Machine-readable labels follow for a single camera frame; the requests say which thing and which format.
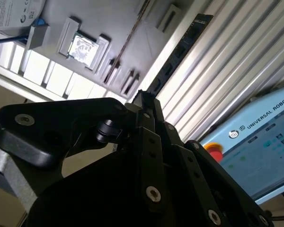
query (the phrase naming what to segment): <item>black plastic part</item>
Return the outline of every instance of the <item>black plastic part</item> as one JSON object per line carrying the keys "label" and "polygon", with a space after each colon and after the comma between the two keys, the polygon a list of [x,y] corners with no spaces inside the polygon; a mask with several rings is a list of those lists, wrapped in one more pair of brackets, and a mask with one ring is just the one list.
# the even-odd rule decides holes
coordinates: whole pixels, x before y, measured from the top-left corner
{"label": "black plastic part", "polygon": [[[66,155],[105,142],[118,144],[116,152],[34,191],[38,198],[27,227],[267,227],[260,215],[274,226],[199,143],[183,145],[176,128],[164,122],[154,95],[139,92],[135,103],[141,108],[133,112],[110,98],[0,110],[0,148],[17,156],[18,166],[25,164],[21,173],[32,188],[31,178],[40,184],[41,175],[57,173],[40,167],[59,167]],[[33,116],[35,124],[18,124],[15,116],[23,113]],[[159,201],[147,195],[149,186],[160,192]]]}
{"label": "black plastic part", "polygon": [[162,69],[157,74],[150,87],[147,89],[148,92],[157,96],[158,93],[163,89],[169,78],[173,75],[177,67],[180,65],[182,60],[185,58],[189,50],[196,43],[201,33],[207,27],[208,23],[212,20],[212,15],[198,14],[191,26],[188,28],[182,39],[171,53],[170,57],[166,60]]}
{"label": "black plastic part", "polygon": [[196,161],[207,179],[207,183],[225,216],[233,226],[263,226],[260,215],[273,227],[267,214],[248,196],[214,158],[197,141],[189,140],[185,148],[192,151]]}
{"label": "black plastic part", "polygon": [[[18,124],[18,114],[32,116],[35,123]],[[127,109],[112,98],[9,105],[0,109],[0,149],[36,167],[52,168],[67,155],[105,147],[95,136],[98,124],[126,115]]]}

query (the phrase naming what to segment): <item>white panel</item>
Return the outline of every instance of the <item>white panel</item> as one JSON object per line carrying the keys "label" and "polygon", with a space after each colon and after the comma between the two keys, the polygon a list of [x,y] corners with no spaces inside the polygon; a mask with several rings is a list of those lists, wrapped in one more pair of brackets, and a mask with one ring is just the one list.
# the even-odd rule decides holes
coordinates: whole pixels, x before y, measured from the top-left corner
{"label": "white panel", "polygon": [[[174,34],[171,36],[165,47],[163,48],[160,55],[157,57],[156,61],[147,72],[145,78],[143,79],[142,83],[139,85],[137,92],[133,95],[130,102],[138,93],[138,90],[147,90],[151,82],[154,80],[160,69],[162,68],[163,64],[170,56],[180,39],[182,38],[183,34],[189,28],[191,23],[193,22],[194,18],[197,16],[198,13],[202,12],[202,9],[209,3],[209,0],[197,0],[190,6],[189,10],[185,14],[184,18],[180,22],[179,26],[176,28]],[[219,7],[220,1],[217,1],[216,7]]]}
{"label": "white panel", "polygon": [[89,94],[89,98],[103,98],[106,93],[106,89],[104,87],[95,84]]}
{"label": "white panel", "polygon": [[284,0],[226,1],[158,98],[186,141],[283,79]]}
{"label": "white panel", "polygon": [[122,98],[121,96],[116,95],[115,93],[113,93],[111,91],[109,91],[105,97],[106,98],[114,98],[114,99],[120,101],[122,104],[126,103],[126,99],[125,98]]}
{"label": "white panel", "polygon": [[49,59],[32,51],[24,72],[24,78],[41,85]]}
{"label": "white panel", "polygon": [[22,46],[16,45],[15,54],[10,66],[10,70],[12,72],[18,74],[23,54],[24,54],[24,48]]}
{"label": "white panel", "polygon": [[49,78],[46,89],[62,96],[66,87],[71,79],[72,71],[63,67],[62,65],[55,64],[51,77]]}
{"label": "white panel", "polygon": [[34,102],[62,101],[62,97],[0,66],[0,86]]}
{"label": "white panel", "polygon": [[73,74],[71,80],[74,80],[74,84],[72,85],[72,89],[70,90],[68,99],[70,100],[88,98],[94,86],[94,83],[76,73]]}
{"label": "white panel", "polygon": [[13,48],[14,48],[14,43],[13,42],[4,43],[4,44],[0,44],[0,46],[2,48],[1,53],[0,53],[0,66],[4,68],[8,68],[9,61],[10,61]]}

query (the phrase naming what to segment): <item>sticker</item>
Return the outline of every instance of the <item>sticker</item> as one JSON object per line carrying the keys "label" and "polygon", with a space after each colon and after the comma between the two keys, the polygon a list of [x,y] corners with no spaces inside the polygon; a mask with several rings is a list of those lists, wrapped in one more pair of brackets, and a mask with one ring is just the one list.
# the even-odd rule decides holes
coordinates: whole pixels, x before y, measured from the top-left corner
{"label": "sticker", "polygon": [[43,5],[44,0],[0,0],[0,29],[30,26]]}

